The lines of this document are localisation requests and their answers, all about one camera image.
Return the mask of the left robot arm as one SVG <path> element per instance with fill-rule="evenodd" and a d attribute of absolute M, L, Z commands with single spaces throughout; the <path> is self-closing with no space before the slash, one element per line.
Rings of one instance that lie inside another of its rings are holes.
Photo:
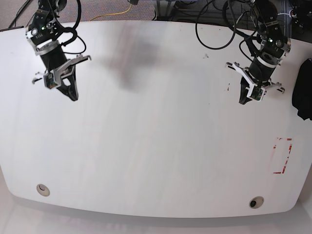
<path fill-rule="evenodd" d="M 278 13 L 275 5 L 269 0 L 252 0 L 248 5 L 251 8 L 256 36 L 237 30 L 237 21 L 229 23 L 226 11 L 229 9 L 233 13 L 230 0 L 226 1 L 222 8 L 222 17 L 227 26 L 243 37 L 239 46 L 246 43 L 253 57 L 250 66 L 245 68 L 236 62 L 226 63 L 228 68 L 241 74 L 239 103 L 242 105 L 252 100 L 262 101 L 267 91 L 271 89 L 285 92 L 281 83 L 272 82 L 271 75 L 291 50 L 291 40 L 284 36 L 277 21 Z"/>

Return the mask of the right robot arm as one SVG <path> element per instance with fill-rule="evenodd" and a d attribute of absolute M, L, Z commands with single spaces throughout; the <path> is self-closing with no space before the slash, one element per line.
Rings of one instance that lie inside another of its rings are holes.
<path fill-rule="evenodd" d="M 59 20 L 59 13 L 65 8 L 65 0 L 39 0 L 38 9 L 34 14 L 32 22 L 26 27 L 26 38 L 40 56 L 45 71 L 36 73 L 32 83 L 43 80 L 48 89 L 57 89 L 72 101 L 78 100 L 78 89 L 76 80 L 76 65 L 90 60 L 89 55 L 84 56 L 82 52 L 74 53 L 75 58 L 67 58 L 63 47 L 79 39 L 86 51 L 86 43 L 78 36 L 77 27 L 81 20 L 81 2 L 77 1 L 78 15 L 72 27 L 63 26 Z"/>

